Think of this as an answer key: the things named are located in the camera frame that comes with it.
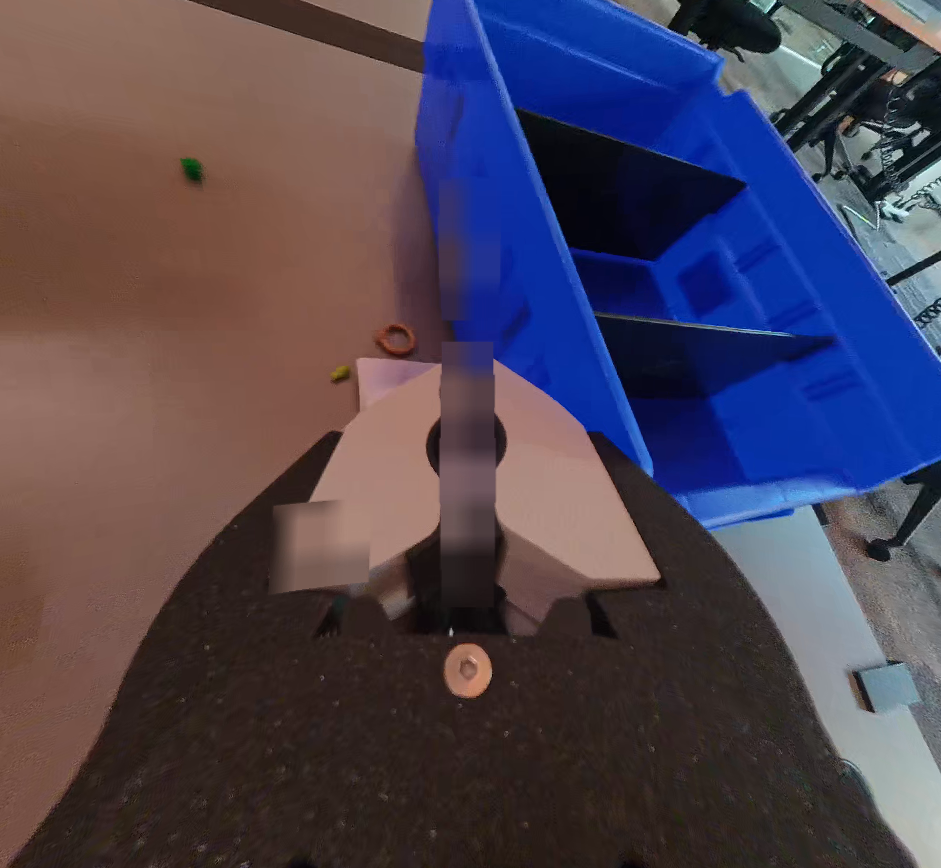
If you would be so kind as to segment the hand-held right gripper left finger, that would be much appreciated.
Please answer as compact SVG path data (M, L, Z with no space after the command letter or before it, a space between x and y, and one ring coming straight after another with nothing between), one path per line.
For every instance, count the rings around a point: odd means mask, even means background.
M391 620L415 596L406 553L440 524L427 440L440 419L439 366L359 366L360 410L345 427L311 501L323 509L319 579L377 600Z

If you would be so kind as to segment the group of black office chairs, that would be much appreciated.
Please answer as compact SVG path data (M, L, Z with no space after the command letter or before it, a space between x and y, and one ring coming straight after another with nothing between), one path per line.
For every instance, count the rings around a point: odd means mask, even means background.
M770 120L788 144L822 145L824 168L813 180L849 179L874 207L899 196L926 169L939 163L939 52L927 66L909 74L892 70L880 58L843 44L823 64L819 80L790 108ZM862 163L834 168L840 137L860 130L876 134ZM876 173L864 162L879 159Z

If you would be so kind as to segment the grey floor box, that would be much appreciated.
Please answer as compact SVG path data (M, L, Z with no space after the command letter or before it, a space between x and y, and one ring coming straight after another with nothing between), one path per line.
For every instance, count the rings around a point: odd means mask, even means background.
M893 661L852 672L864 708L883 715L921 703L916 682L906 663Z

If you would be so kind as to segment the blue plastic bin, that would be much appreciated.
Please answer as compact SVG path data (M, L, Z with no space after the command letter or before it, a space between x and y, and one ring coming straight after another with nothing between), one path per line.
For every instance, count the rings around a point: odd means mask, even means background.
M432 0L442 311L707 528L939 461L939 359L723 59L608 0Z

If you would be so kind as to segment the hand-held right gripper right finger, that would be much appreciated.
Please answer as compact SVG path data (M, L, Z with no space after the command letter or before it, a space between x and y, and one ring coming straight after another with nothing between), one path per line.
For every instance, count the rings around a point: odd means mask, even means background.
M540 624L557 600L657 584L662 574L582 424L510 368L493 370L506 435L498 582L511 607Z

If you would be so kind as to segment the black chair base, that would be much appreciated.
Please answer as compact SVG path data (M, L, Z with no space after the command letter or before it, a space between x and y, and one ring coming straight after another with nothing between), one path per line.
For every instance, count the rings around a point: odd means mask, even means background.
M892 553L906 545L940 502L940 462L927 465L900 478L906 486L919 486L918 494L893 536L867 543L866 555L878 562L887 562Z

